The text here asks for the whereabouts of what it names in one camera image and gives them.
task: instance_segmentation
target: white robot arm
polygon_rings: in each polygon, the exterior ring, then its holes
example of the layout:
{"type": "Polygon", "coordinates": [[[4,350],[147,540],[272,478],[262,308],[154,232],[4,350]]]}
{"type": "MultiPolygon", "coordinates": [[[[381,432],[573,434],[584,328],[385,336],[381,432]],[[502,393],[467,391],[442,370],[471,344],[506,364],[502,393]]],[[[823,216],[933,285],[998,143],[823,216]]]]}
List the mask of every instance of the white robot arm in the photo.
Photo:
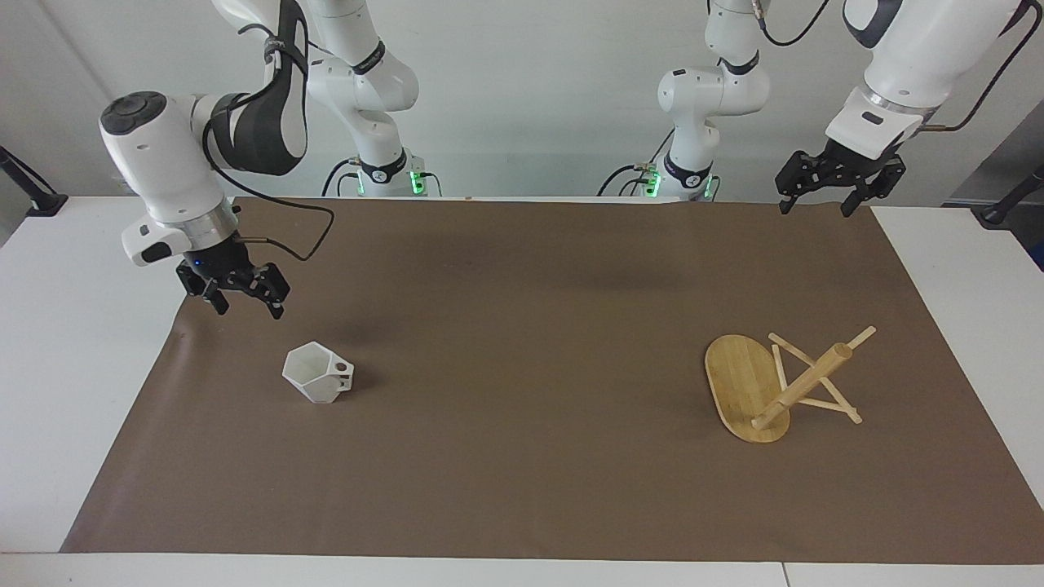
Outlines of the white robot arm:
{"type": "Polygon", "coordinates": [[[165,96],[136,92],[110,104],[102,139],[147,214],[123,233],[145,265],[175,255],[191,296],[218,313],[221,290],[237,290],[283,313],[289,285],[279,268],[255,266],[238,238],[238,219],[211,164],[281,175],[305,155],[308,27],[294,0],[213,0],[240,33],[265,40],[265,85],[254,94],[165,96]]]}
{"type": "Polygon", "coordinates": [[[841,212],[885,197],[906,168],[900,145],[945,102],[957,79],[1022,17],[1025,0],[846,0],[845,22],[873,51],[863,81],[827,127],[818,157],[794,152],[776,178],[790,211],[827,186],[854,186],[841,212]]]}
{"type": "Polygon", "coordinates": [[[313,24],[335,55],[312,63],[308,93],[348,126],[365,195],[417,195],[424,162],[403,147],[388,112],[409,110],[420,86],[377,37],[365,0],[309,0],[313,24]]]}
{"type": "MultiPolygon", "coordinates": [[[[767,8],[767,1],[762,4],[767,8]]],[[[717,65],[675,69],[660,81],[660,108],[674,120],[674,139],[656,161],[654,194],[713,199],[705,184],[720,139],[708,118],[752,114],[768,100],[768,75],[758,67],[762,34],[754,4],[712,0],[710,8],[705,38],[717,65]]]]}

